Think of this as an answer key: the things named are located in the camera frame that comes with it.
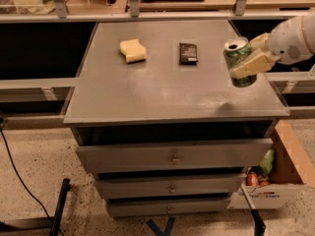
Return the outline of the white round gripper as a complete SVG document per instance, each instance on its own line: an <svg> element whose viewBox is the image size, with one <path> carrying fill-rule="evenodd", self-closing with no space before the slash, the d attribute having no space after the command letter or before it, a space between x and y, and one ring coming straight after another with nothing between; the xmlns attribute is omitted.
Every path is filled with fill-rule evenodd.
<svg viewBox="0 0 315 236"><path fill-rule="evenodd" d="M300 16L286 20L270 33L264 32L251 39L250 44L254 52L237 55L233 61L229 69L233 78L267 72L277 62L291 65L310 59L314 55L314 17Z"/></svg>

